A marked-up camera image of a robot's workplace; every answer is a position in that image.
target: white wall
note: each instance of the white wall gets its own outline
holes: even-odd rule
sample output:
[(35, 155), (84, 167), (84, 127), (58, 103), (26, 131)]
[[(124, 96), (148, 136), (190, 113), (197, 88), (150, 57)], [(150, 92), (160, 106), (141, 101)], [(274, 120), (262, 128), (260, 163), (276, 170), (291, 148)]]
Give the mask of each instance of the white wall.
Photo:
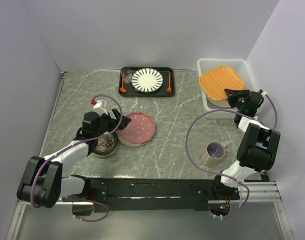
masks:
[[(280, 0), (247, 61), (270, 93), (281, 132), (276, 180), (296, 240), (305, 240), (305, 0)], [(273, 111), (264, 118), (274, 124)]]
[(19, 0), (0, 0), (0, 240), (28, 159), (38, 155), (60, 72)]
[(61, 71), (246, 59), (278, 0), (21, 0)]

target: pink plate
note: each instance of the pink plate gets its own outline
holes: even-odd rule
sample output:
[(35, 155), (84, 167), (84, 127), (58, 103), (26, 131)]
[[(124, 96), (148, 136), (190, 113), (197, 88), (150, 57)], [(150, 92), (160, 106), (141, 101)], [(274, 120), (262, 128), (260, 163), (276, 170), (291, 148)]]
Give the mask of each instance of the pink plate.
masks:
[(131, 144), (143, 144), (149, 141), (155, 133), (153, 118), (144, 112), (132, 112), (126, 115), (131, 118), (128, 126), (119, 130), (120, 135)]

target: polka dot plate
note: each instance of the polka dot plate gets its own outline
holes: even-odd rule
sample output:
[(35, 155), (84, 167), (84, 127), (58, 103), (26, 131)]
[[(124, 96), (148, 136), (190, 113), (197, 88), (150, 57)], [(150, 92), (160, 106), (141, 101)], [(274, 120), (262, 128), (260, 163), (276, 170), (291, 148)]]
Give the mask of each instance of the polka dot plate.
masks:
[(163, 76), (155, 69), (142, 68), (132, 75), (131, 83), (135, 89), (142, 93), (152, 93), (162, 86)]
[(132, 112), (126, 115), (131, 118), (128, 126), (119, 130), (123, 139), (131, 144), (143, 144), (149, 141), (155, 134), (155, 122), (153, 118), (144, 112)]

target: black tray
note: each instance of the black tray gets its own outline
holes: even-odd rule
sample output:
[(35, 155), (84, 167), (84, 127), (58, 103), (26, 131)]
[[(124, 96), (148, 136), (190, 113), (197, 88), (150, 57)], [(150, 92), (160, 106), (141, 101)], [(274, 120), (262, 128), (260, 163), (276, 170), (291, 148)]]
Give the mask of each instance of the black tray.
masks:
[[(155, 69), (158, 72), (161, 73), (163, 78), (163, 83), (161, 87), (154, 92), (140, 92), (136, 91), (134, 86), (131, 83), (124, 83), (123, 87), (126, 89), (126, 93), (122, 93), (119, 89), (122, 87), (123, 84), (123, 77), (120, 73), (119, 76), (119, 87), (118, 87), (118, 93), (124, 97), (172, 97), (175, 95), (175, 82), (174, 82), (174, 70), (172, 70), (170, 67), (151, 67), (151, 66), (125, 66), (123, 67), (120, 72), (123, 69), (130, 69), (132, 74), (134, 74), (139, 69)], [(168, 89), (168, 83), (169, 83), (169, 74), (171, 74), (171, 92), (167, 92)]]

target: cup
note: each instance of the cup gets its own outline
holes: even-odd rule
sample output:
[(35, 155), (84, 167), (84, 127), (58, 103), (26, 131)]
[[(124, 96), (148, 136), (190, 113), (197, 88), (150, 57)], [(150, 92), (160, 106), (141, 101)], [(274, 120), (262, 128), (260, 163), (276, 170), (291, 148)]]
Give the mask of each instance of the cup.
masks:
[(209, 168), (216, 166), (219, 161), (225, 156), (226, 147), (227, 143), (220, 144), (219, 142), (215, 141), (209, 143), (201, 156), (201, 160)]
[(132, 71), (125, 68), (121, 71), (121, 76), (125, 84), (130, 84), (132, 82)]

